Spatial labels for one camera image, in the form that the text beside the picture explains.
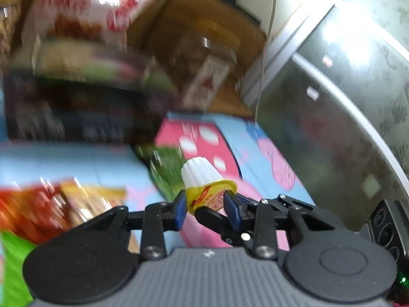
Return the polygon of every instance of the white cable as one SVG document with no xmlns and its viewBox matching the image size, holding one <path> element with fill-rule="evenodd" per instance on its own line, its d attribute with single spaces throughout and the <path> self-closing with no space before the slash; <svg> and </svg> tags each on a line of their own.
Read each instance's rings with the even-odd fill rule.
<svg viewBox="0 0 409 307">
<path fill-rule="evenodd" d="M 257 122 L 257 118 L 258 118 L 258 106 L 260 105 L 261 88 L 263 86 L 263 79 L 264 79 L 265 51 L 267 49 L 267 45 L 269 43 L 270 36 L 271 36 L 271 29 L 273 27 L 273 20 L 274 20 L 275 14 L 276 14 L 276 4 L 277 4 L 277 0 L 273 0 L 273 7 L 272 7 L 272 10 L 271 10 L 271 16 L 270 16 L 270 24 L 268 26 L 267 37 L 266 37 L 266 40 L 265 40 L 265 45 L 263 47 L 263 54 L 261 56 L 260 87 L 258 88 L 256 111 L 255 111 L 255 114 L 254 114 L 255 122 Z"/>
</svg>

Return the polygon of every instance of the white label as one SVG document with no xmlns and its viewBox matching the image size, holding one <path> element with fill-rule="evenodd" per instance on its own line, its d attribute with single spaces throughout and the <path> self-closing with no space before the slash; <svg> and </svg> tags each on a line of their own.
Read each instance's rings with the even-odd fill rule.
<svg viewBox="0 0 409 307">
<path fill-rule="evenodd" d="M 207 56 L 183 98 L 183 106 L 206 110 L 230 71 L 230 64 L 215 56 Z"/>
</svg>

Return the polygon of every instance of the white and red plastic bag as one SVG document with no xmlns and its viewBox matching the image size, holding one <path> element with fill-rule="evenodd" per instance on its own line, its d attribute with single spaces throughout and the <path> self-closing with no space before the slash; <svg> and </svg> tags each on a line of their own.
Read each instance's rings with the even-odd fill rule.
<svg viewBox="0 0 409 307">
<path fill-rule="evenodd" d="M 23 46 L 36 36 L 73 37 L 126 46 L 126 30 L 153 0 L 34 0 L 27 14 Z"/>
</svg>

